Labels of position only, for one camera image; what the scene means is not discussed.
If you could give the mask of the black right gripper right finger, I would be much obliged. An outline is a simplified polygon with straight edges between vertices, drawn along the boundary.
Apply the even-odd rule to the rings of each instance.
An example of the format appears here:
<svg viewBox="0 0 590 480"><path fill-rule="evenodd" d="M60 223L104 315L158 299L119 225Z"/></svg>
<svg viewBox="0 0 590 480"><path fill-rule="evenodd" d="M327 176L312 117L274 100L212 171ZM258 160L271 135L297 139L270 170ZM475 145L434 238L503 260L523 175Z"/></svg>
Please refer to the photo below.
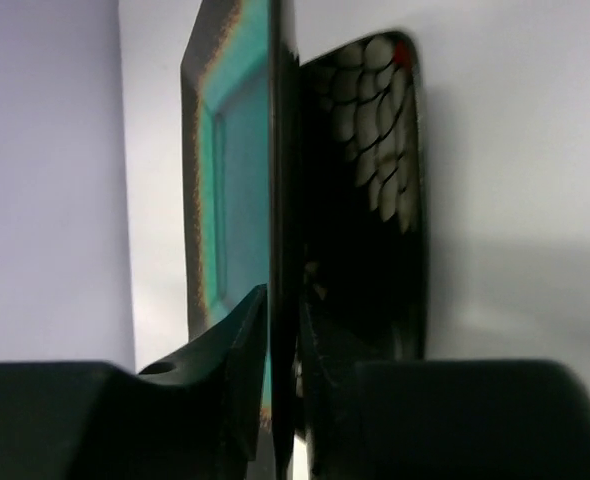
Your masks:
<svg viewBox="0 0 590 480"><path fill-rule="evenodd" d="M302 300L298 354L310 473L363 475L355 365L373 360L375 349L322 307Z"/></svg>

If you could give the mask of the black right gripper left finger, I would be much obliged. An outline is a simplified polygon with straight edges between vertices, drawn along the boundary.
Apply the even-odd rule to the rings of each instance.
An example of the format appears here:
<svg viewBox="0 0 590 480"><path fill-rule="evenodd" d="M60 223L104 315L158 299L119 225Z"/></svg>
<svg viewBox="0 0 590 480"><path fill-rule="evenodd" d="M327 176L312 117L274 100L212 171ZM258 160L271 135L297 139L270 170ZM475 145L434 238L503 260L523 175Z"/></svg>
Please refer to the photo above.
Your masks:
<svg viewBox="0 0 590 480"><path fill-rule="evenodd" d="M267 353L267 287L258 285L221 321L148 365L139 377L188 395L189 438L217 435L256 457Z"/></svg>

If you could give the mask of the teal brown square plate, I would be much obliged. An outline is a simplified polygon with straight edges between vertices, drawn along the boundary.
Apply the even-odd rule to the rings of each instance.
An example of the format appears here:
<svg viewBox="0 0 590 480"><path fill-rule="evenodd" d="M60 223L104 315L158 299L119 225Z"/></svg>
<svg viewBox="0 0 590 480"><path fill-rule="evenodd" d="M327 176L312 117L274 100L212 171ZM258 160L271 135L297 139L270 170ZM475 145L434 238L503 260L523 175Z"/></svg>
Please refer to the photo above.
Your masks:
<svg viewBox="0 0 590 480"><path fill-rule="evenodd" d="M217 435L214 479L287 479L302 283L299 55L290 1L205 1L180 64L189 342L267 287L256 457Z"/></svg>

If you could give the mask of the black floral square plate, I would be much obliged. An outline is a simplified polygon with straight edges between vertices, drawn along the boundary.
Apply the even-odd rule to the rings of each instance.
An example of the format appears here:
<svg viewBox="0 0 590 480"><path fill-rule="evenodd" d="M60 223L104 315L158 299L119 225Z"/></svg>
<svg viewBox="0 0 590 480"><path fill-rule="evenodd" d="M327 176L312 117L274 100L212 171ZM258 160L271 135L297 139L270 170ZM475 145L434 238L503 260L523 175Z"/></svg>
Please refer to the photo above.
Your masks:
<svg viewBox="0 0 590 480"><path fill-rule="evenodd" d="M375 349L374 361L419 360L426 350L421 87L417 49L395 30L302 68L299 305L322 307Z"/></svg>

